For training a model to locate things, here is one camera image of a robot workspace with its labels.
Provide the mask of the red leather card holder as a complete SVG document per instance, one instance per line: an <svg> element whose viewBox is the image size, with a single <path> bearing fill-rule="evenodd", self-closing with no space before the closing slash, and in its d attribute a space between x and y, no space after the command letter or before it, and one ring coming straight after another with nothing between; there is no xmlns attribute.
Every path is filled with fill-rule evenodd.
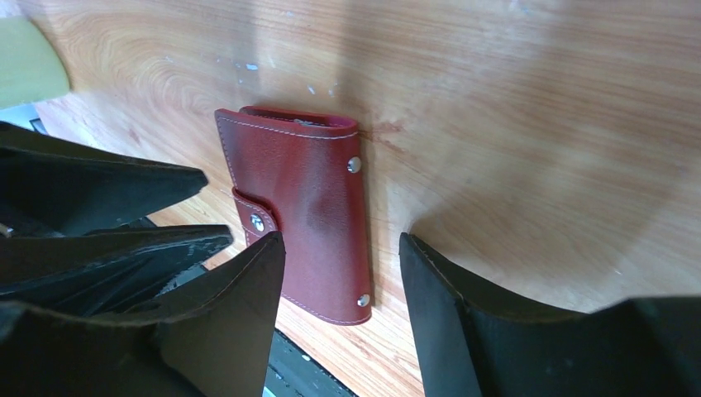
<svg viewBox="0 0 701 397"><path fill-rule="evenodd" d="M323 321L371 316L363 160L349 117L261 106L215 111L248 243L280 232L282 295Z"/></svg>

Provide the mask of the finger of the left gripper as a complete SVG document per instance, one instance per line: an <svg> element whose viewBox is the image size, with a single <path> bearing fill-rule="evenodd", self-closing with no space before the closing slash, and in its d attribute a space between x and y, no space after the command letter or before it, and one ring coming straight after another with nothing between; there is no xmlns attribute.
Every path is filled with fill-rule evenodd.
<svg viewBox="0 0 701 397"><path fill-rule="evenodd" d="M3 238L1 300L80 317L122 313L201 275L232 242L224 225Z"/></svg>
<svg viewBox="0 0 701 397"><path fill-rule="evenodd" d="M192 167L118 155L1 124L1 233L73 237L120 227L199 193Z"/></svg>

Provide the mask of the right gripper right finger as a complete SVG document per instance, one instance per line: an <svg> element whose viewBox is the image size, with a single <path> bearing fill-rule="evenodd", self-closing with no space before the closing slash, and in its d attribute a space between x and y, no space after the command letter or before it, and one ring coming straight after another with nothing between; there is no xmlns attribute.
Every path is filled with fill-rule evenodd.
<svg viewBox="0 0 701 397"><path fill-rule="evenodd" d="M516 294L399 238L428 396L697 396L700 300L632 298L594 313Z"/></svg>

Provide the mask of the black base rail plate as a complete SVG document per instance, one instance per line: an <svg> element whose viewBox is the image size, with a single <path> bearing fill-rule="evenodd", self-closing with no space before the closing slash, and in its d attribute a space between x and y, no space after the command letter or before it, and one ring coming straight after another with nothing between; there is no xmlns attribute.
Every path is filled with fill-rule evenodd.
<svg viewBox="0 0 701 397"><path fill-rule="evenodd" d="M356 397L356 394L275 329L263 396Z"/></svg>

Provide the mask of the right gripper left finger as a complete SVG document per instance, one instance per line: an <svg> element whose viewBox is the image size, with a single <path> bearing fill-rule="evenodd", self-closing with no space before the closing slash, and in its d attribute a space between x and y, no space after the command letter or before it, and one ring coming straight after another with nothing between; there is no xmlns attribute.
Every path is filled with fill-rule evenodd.
<svg viewBox="0 0 701 397"><path fill-rule="evenodd" d="M260 396L284 277L270 232L124 313L1 306L4 396Z"/></svg>

